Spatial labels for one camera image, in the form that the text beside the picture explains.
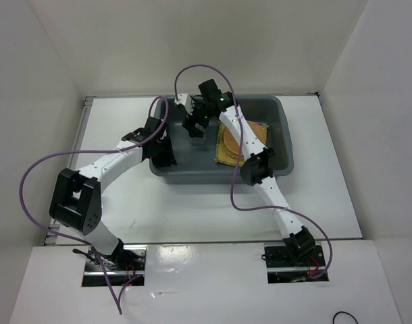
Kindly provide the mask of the clear plastic cup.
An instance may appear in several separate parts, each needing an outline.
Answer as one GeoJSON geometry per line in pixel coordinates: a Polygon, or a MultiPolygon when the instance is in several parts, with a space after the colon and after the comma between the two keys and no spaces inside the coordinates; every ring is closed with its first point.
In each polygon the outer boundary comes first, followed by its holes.
{"type": "Polygon", "coordinates": [[[204,131],[199,130],[196,134],[190,138],[190,142],[193,146],[201,146],[205,143],[206,134],[204,131]]]}

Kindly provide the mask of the square bamboo mat tray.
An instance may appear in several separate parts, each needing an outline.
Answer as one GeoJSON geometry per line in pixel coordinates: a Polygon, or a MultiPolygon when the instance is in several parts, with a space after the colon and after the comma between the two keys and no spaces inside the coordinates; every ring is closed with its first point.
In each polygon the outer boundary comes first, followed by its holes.
{"type": "Polygon", "coordinates": [[[224,143],[222,140],[222,134],[223,131],[221,129],[221,124],[219,124],[219,131],[217,135],[217,144],[216,144],[216,150],[215,150],[215,162],[221,163],[224,165],[229,165],[229,166],[235,166],[236,165],[236,160],[237,157],[234,157],[232,154],[228,154],[226,149],[224,148],[224,143]]]}

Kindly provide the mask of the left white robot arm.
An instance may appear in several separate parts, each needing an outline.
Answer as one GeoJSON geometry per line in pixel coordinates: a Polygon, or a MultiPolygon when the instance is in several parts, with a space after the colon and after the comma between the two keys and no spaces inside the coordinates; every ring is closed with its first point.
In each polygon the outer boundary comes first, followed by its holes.
{"type": "Polygon", "coordinates": [[[118,269],[136,255],[102,220],[102,193],[129,169],[148,159],[157,167],[176,164],[166,122],[148,117],[146,124],[123,136],[114,152],[78,170],[65,168],[55,184],[49,214],[91,243],[108,269],[118,269]]]}

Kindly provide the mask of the round orange woven tray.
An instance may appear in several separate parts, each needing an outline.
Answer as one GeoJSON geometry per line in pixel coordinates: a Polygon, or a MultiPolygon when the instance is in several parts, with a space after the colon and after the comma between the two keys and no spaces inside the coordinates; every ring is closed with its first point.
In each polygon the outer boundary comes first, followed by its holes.
{"type": "MultiPolygon", "coordinates": [[[[248,121],[248,125],[250,125],[252,131],[255,133],[256,137],[263,143],[266,144],[267,141],[267,125],[259,124],[254,121],[248,121]]],[[[239,143],[234,139],[233,135],[229,131],[229,129],[224,125],[221,124],[221,129],[223,131],[222,140],[224,143],[224,148],[228,152],[228,154],[232,154],[234,157],[237,157],[238,150],[239,150],[239,143]]]]}

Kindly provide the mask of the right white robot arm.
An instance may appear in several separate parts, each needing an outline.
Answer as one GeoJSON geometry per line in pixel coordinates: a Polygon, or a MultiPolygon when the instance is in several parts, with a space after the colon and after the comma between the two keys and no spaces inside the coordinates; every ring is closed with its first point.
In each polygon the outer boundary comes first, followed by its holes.
{"type": "Polygon", "coordinates": [[[301,265],[315,248],[315,239],[297,218],[278,187],[272,167],[275,152],[255,135],[242,113],[233,91],[222,92],[215,80],[199,85],[202,99],[196,103],[189,94],[176,93],[175,104],[186,111],[191,123],[206,127],[211,117],[218,118],[239,143],[236,169],[242,181],[252,186],[265,205],[258,209],[271,209],[278,223],[286,247],[286,258],[293,265],[301,265]]]}

